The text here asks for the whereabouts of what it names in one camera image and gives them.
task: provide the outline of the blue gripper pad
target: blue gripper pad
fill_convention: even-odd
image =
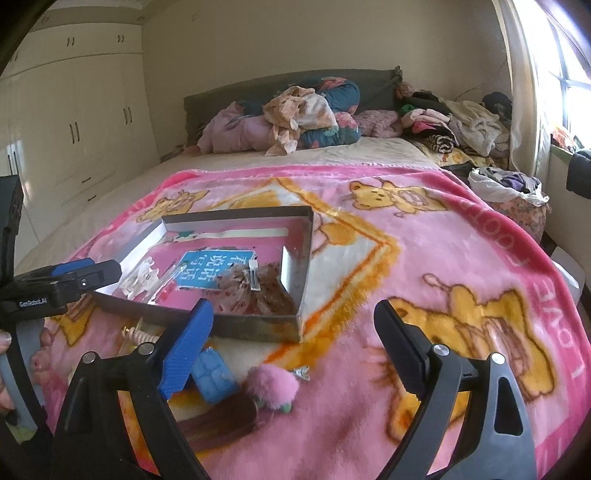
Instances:
[[[162,361],[162,379],[158,390],[166,400],[181,391],[213,326],[213,306],[201,299],[191,311],[187,326]]]
[[[51,276],[57,277],[59,275],[63,275],[64,273],[70,273],[74,270],[78,270],[79,268],[90,267],[94,264],[95,261],[91,258],[83,258],[81,260],[74,260],[72,262],[62,263],[60,265],[56,265],[53,272],[51,272]]]

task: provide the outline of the pink fluffy keychain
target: pink fluffy keychain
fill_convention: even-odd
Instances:
[[[308,367],[301,367],[288,372],[271,364],[253,367],[246,377],[246,392],[259,408],[289,413],[300,388],[297,377],[309,380],[308,370]]]

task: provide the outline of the blue block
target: blue block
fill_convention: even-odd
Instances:
[[[207,348],[200,353],[193,365],[191,376],[203,399],[211,405],[240,392],[240,385],[234,375],[213,348]]]

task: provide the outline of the wardrobe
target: wardrobe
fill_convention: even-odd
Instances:
[[[0,175],[24,191],[18,262],[63,222],[158,164],[141,26],[29,33],[0,77]]]

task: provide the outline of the headboard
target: headboard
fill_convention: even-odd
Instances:
[[[187,146],[196,144],[209,121],[235,100],[267,103],[288,85],[322,77],[343,77],[357,83],[361,91],[361,102],[357,112],[393,110],[394,90],[402,82],[402,70],[396,67],[394,70],[346,69],[281,73],[190,95],[184,99],[187,114]]]

